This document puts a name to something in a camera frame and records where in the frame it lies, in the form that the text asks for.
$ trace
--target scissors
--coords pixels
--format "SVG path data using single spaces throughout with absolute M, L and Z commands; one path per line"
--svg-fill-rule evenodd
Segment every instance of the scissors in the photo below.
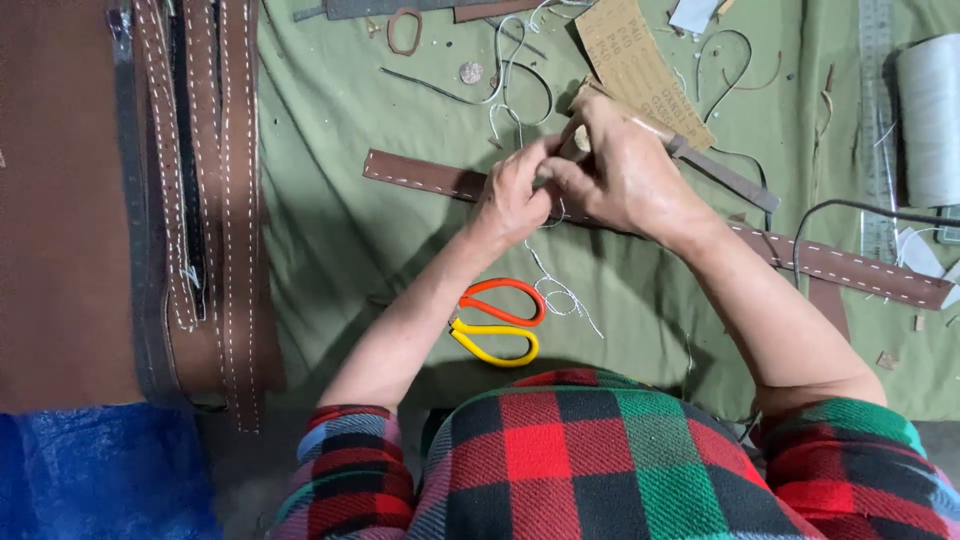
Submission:
M 527 294 L 531 300 L 534 301 L 534 304 L 537 307 L 537 312 L 533 317 L 529 319 L 523 319 L 500 309 L 499 307 L 493 307 L 486 302 L 482 302 L 472 297 L 472 295 L 479 292 L 483 292 L 488 289 L 495 287 L 512 287 L 519 289 Z M 520 280 L 514 280 L 513 278 L 496 278 L 493 280 L 486 280 L 485 282 L 476 283 L 471 285 L 470 288 L 464 292 L 464 295 L 460 297 L 460 303 L 457 308 L 454 309 L 453 314 L 450 315 L 450 335 L 454 339 L 460 342 L 461 345 L 467 348 L 468 351 L 473 353 L 476 357 L 481 360 L 493 364 L 497 367 L 520 367 L 529 364 L 535 357 L 537 357 L 537 352 L 540 351 L 540 342 L 537 340 L 537 335 L 533 332 L 526 330 L 524 328 L 517 328 L 514 326 L 505 326 L 505 325 L 484 325 L 484 326 L 472 326 L 460 320 L 460 310 L 465 307 L 474 307 L 485 313 L 488 313 L 501 321 L 510 323 L 512 325 L 517 325 L 520 327 L 534 327 L 543 320 L 543 316 L 546 314 L 546 303 L 543 300 L 543 297 L 537 292 L 533 286 L 522 282 Z M 467 337 L 467 334 L 477 334 L 477 335 L 519 335 L 526 338 L 527 342 L 530 344 L 530 348 L 527 349 L 525 355 L 518 358 L 503 359 L 497 358 L 495 356 L 488 355 L 483 349 L 480 349 L 475 343 L 470 341 L 470 338 Z

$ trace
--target red and green plaid fabric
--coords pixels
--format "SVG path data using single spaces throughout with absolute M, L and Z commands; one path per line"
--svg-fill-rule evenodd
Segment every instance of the red and green plaid fabric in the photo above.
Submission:
M 764 481 L 696 407 L 550 372 L 461 405 L 415 498 L 394 415 L 323 407 L 270 538 L 960 538 L 960 496 L 898 414 L 835 399 L 766 428 Z

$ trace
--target clear plastic ruler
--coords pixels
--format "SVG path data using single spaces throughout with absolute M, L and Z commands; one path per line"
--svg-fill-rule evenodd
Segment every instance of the clear plastic ruler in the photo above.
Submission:
M 859 0 L 860 9 L 860 179 L 861 200 L 897 209 L 894 179 L 897 138 L 884 64 L 893 52 L 893 0 Z M 897 220 L 870 212 L 860 215 L 860 254 L 897 260 Z

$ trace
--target green work surface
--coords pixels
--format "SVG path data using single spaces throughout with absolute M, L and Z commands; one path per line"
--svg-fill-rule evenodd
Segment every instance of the green work surface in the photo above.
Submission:
M 373 38 L 368 37 L 364 19 L 330 22 L 319 16 L 294 24 L 291 13 L 307 3 L 264 0 L 259 19 L 261 161 L 271 216 L 267 247 L 291 386 L 288 394 L 273 396 L 273 406 L 312 406 L 360 333 L 382 309 L 368 299 L 393 298 L 470 212 L 467 203 L 363 178 L 367 150 L 486 171 L 516 148 L 516 126 L 505 112 L 494 117 L 506 147 L 497 150 L 488 142 L 492 135 L 489 106 L 463 105 L 378 71 L 385 66 L 469 99 L 486 98 L 491 91 L 487 80 L 495 70 L 494 34 L 487 23 L 454 25 L 450 10 L 425 12 L 420 48 L 407 58 L 393 54 L 387 46 L 388 17 L 373 19 L 383 28 Z M 770 189 L 783 200 L 774 216 L 774 231 L 793 234 L 800 216 L 814 201 L 856 199 L 854 148 L 860 96 L 856 2 L 740 0 L 721 25 L 710 23 L 699 43 L 690 36 L 681 39 L 656 30 L 666 26 L 664 12 L 674 3 L 643 0 L 640 6 L 668 64 L 685 78 L 691 99 L 695 99 L 694 53 L 717 30 L 739 30 L 753 44 L 754 59 L 743 86 L 769 81 L 782 51 L 780 73 L 770 86 L 733 92 L 709 121 L 718 147 L 749 154 L 763 164 Z M 960 3 L 897 1 L 896 6 L 898 47 L 960 30 Z M 552 86 L 557 104 L 544 124 L 523 130 L 525 140 L 564 126 L 562 112 L 571 91 L 589 73 L 573 23 L 541 13 L 537 17 L 541 32 L 528 38 L 550 60 L 526 49 L 517 60 L 528 65 L 536 62 L 534 68 Z M 529 13 L 522 16 L 526 19 Z M 404 18 L 410 20 L 401 19 L 398 24 L 400 41 L 412 30 L 412 24 L 404 26 L 412 17 Z M 520 32 L 516 25 L 510 29 Z M 516 46 L 507 39 L 503 44 L 507 50 Z M 704 58 L 703 100 L 694 101 L 701 113 L 725 87 L 721 68 L 735 74 L 746 60 L 746 47 L 736 36 L 720 36 L 710 45 L 711 50 L 713 45 L 720 46 L 720 54 Z M 459 81 L 458 70 L 465 61 L 483 64 L 479 84 L 466 86 Z M 831 93 L 835 109 L 820 152 L 815 196 L 814 130 L 826 118 L 820 91 L 831 62 L 836 62 Z M 511 105 L 521 119 L 538 120 L 546 108 L 544 90 L 522 70 L 515 70 L 514 77 Z M 501 103 L 499 98 L 494 102 Z M 749 160 L 708 153 L 748 178 L 758 178 Z M 718 213 L 727 217 L 746 212 L 751 225 L 762 227 L 759 210 L 686 167 L 684 175 Z M 827 209 L 812 220 L 806 237 L 856 251 L 858 223 L 858 212 Z M 483 390 L 546 369 L 593 365 L 675 388 L 723 418 L 748 414 L 754 392 L 747 368 L 679 259 L 653 242 L 566 224 L 537 231 L 530 245 L 546 269 L 578 296 L 604 337 L 593 331 L 586 316 L 548 314 L 535 328 L 540 357 L 525 368 L 504 370 L 473 358 L 449 335 L 441 335 L 411 393 L 417 405 L 453 406 Z M 960 255 L 948 247 L 935 249 L 947 265 Z M 533 282 L 541 276 L 531 255 L 518 246 L 482 278 Z M 844 289 L 843 297 L 853 346 L 876 369 L 891 407 L 912 419 L 960 418 L 960 356 L 956 354 L 960 324 L 946 328 L 960 307 L 924 311 L 884 304 L 852 289 Z M 482 298 L 520 312 L 531 310 L 522 295 L 491 291 Z M 559 295 L 551 300 L 560 309 L 572 306 Z M 465 312 L 465 320 L 487 322 L 474 311 Z M 926 317 L 925 331 L 913 330 L 915 314 Z M 491 353 L 518 355 L 525 350 L 525 342 L 515 339 L 477 341 Z M 881 351 L 901 360 L 895 371 L 876 367 Z M 688 369 L 691 359 L 692 369 Z M 391 359 L 387 356 L 382 361 L 387 366 Z

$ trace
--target thread spool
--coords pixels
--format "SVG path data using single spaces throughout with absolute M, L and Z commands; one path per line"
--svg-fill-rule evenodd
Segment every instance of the thread spool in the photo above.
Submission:
M 897 59 L 910 206 L 960 204 L 960 34 L 904 51 Z

